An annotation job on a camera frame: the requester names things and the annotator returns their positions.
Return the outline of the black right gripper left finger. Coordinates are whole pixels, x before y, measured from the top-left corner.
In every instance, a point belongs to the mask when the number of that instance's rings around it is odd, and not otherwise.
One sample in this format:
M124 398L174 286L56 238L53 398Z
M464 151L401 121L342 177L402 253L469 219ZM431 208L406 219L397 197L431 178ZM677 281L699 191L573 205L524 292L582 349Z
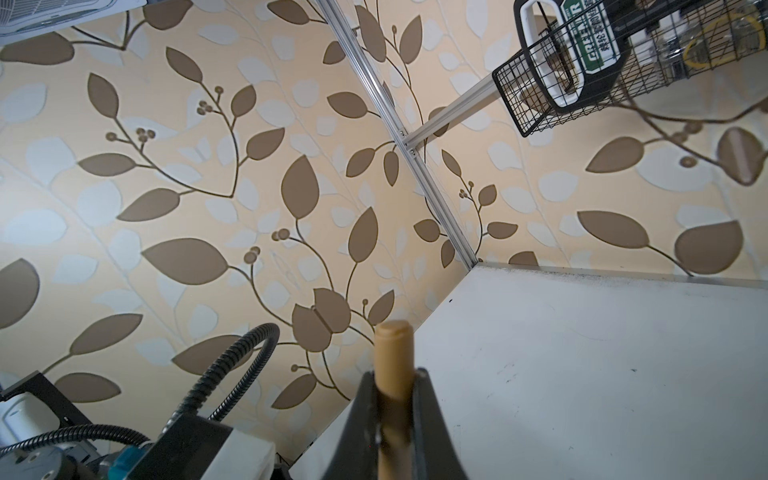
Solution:
M378 478L378 389L372 371L366 372L323 480Z

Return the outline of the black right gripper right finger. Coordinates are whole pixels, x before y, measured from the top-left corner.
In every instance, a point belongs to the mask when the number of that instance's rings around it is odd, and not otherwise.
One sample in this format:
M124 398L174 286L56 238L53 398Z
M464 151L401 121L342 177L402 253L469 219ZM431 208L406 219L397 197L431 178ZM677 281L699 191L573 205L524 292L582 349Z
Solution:
M428 371L415 370L412 391L413 478L467 480Z

